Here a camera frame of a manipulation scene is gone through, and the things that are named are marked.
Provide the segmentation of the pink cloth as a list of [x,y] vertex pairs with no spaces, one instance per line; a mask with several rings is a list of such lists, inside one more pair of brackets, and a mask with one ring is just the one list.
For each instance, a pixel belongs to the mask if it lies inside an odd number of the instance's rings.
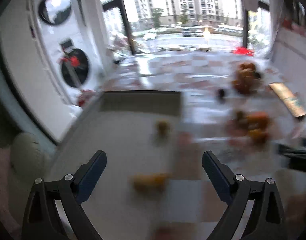
[[21,226],[9,211],[10,147],[0,148],[0,221],[12,239],[21,238]]

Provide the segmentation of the red flat dish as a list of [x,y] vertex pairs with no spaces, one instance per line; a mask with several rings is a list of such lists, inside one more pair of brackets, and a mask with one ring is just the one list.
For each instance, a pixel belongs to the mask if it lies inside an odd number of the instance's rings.
[[244,47],[235,47],[231,52],[236,55],[254,56],[253,50]]

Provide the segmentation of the small green-yellow fruit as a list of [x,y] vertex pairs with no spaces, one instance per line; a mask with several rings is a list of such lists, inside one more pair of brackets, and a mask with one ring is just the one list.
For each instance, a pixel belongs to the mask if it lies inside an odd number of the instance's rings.
[[156,130],[160,137],[165,137],[169,134],[170,123],[167,120],[159,120],[156,123]]

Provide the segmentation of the smartphone in orange case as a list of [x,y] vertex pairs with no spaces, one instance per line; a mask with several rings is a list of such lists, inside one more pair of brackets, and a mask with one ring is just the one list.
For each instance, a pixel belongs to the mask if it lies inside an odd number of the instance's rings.
[[283,102],[294,118],[300,120],[306,116],[306,109],[303,107],[301,101],[284,83],[273,82],[268,86]]

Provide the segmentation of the clear glass fruit bowl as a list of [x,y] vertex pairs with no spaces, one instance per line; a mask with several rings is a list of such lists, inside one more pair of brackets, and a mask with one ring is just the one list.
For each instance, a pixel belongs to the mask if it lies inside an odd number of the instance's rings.
[[251,95],[257,92],[262,85],[263,75],[253,62],[239,63],[231,82],[233,89],[241,95]]

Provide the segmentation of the lower washing machine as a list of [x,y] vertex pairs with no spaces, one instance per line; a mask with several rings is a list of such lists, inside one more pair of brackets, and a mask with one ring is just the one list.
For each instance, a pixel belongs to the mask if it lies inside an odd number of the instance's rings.
[[51,40],[46,49],[68,102],[82,107],[97,93],[105,76],[90,42],[76,33]]

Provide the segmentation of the dark purple plum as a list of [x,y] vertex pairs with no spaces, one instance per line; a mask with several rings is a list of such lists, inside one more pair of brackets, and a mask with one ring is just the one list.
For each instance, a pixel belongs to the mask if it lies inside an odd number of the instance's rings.
[[225,100],[225,89],[223,88],[219,88],[216,92],[216,98],[220,101],[220,102],[224,102]]

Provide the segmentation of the grey shallow tray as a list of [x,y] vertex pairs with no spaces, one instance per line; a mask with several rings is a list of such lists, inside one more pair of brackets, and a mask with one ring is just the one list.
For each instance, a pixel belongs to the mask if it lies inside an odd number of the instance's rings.
[[[169,91],[105,92],[81,115],[58,149],[48,181],[74,173],[98,151],[107,165],[82,208],[103,239],[148,239],[161,196],[137,194],[137,174],[169,173],[177,149],[182,97]],[[160,137],[156,123],[167,120]]]

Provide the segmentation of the yellow banana-like fruit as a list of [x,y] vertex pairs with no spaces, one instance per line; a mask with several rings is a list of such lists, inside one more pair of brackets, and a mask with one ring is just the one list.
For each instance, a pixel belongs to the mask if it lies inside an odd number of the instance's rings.
[[132,177],[133,188],[138,192],[164,191],[168,180],[168,173],[137,174]]

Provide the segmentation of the large orange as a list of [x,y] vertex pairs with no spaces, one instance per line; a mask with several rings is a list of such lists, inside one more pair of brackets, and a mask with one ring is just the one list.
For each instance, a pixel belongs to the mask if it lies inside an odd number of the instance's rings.
[[266,112],[251,112],[246,115],[247,130],[259,129],[265,131],[270,124],[270,117]]

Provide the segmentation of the upper dryer machine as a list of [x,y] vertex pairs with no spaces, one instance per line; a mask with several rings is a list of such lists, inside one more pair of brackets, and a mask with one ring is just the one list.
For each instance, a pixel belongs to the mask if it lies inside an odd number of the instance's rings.
[[77,0],[33,0],[43,42],[57,46],[68,39],[75,46],[84,41]]

